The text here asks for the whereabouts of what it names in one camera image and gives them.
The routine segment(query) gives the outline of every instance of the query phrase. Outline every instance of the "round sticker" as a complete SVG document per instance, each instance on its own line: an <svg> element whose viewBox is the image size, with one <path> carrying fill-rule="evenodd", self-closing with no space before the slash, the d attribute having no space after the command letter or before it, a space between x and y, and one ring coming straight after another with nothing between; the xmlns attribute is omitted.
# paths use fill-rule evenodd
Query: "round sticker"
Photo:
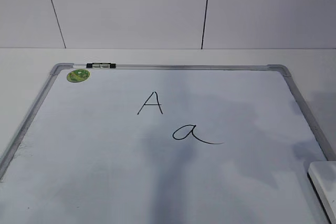
<svg viewBox="0 0 336 224"><path fill-rule="evenodd" d="M76 69L67 75L67 80L70 82L82 82L90 77L90 72L86 69Z"/></svg>

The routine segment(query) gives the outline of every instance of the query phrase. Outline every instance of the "black marker writing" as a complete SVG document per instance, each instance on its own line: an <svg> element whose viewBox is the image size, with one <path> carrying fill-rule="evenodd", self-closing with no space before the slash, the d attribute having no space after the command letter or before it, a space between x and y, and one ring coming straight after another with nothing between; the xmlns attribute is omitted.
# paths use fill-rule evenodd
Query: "black marker writing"
<svg viewBox="0 0 336 224"><path fill-rule="evenodd" d="M156 96L156 104L147 104L148 100L152 97L153 94L155 94L155 96ZM148 99L145 101L145 103L143 104L143 106L141 107L141 109L139 110L139 112L137 113L137 115L140 114L140 111L142 110L142 108L143 108L144 106L151 106L151 105L158 106L159 109L160 109L161 114L163 114L163 112L162 112L162 110L161 110L161 104L159 103L159 97L158 97L157 94L158 94L158 93L156 93L155 91L152 92L152 94L151 94L151 95L148 97Z"/></svg>
<svg viewBox="0 0 336 224"><path fill-rule="evenodd" d="M177 138L177 137L175 137L175 133L178 132L179 130L185 128L185 127L192 127L192 128L191 128L191 130L188 132L188 134L186 134L183 138ZM178 128L176 131L174 131L174 133L173 133L173 138L174 138L175 140L183 140L183 139L187 138L187 136L189 136L190 133L191 133L192 136L193 136L194 138L196 138L197 140L199 140L199 141L201 141L201 142L203 142L203 143L206 143L206 144L222 144L222 143L210 143L210 142L207 142L207 141L204 141L204 140L199 139L197 136L195 136L195 133L194 133L194 129L195 129L195 128L196 128L196 125L194 125L194 124L187 124L187 125L185 125L185 126L182 126L182 127Z"/></svg>

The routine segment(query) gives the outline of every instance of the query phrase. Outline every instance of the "whiteboard surface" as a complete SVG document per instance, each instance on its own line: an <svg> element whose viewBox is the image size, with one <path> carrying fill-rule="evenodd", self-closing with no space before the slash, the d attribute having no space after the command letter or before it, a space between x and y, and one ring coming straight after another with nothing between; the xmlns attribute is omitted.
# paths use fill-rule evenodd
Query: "whiteboard surface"
<svg viewBox="0 0 336 224"><path fill-rule="evenodd" d="M1 223L327 223L307 179L326 159L279 73L68 72L3 178ZM137 115L153 91L163 114ZM223 144L173 139L186 124Z"/></svg>

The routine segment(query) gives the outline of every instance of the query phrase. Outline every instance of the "white wall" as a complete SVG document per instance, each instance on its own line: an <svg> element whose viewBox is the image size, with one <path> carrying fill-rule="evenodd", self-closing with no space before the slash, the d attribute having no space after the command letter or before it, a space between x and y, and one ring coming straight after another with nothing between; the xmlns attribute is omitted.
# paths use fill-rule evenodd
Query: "white wall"
<svg viewBox="0 0 336 224"><path fill-rule="evenodd" d="M204 48L335 48L336 0L208 0Z"/></svg>
<svg viewBox="0 0 336 224"><path fill-rule="evenodd" d="M206 0L53 0L67 48L200 48ZM336 0L208 0L204 48L336 48ZM0 0L0 47L64 47L50 0Z"/></svg>
<svg viewBox="0 0 336 224"><path fill-rule="evenodd" d="M54 0L67 48L200 48L206 0Z"/></svg>
<svg viewBox="0 0 336 224"><path fill-rule="evenodd" d="M0 0L0 47L64 47L50 0Z"/></svg>

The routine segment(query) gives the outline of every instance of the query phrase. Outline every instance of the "white table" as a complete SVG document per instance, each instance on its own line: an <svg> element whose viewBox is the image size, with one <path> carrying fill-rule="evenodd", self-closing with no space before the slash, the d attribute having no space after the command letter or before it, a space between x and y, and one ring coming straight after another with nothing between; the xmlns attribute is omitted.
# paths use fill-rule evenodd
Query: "white table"
<svg viewBox="0 0 336 224"><path fill-rule="evenodd" d="M289 68L336 151L336 50L0 49L0 153L3 153L54 64L267 65Z"/></svg>

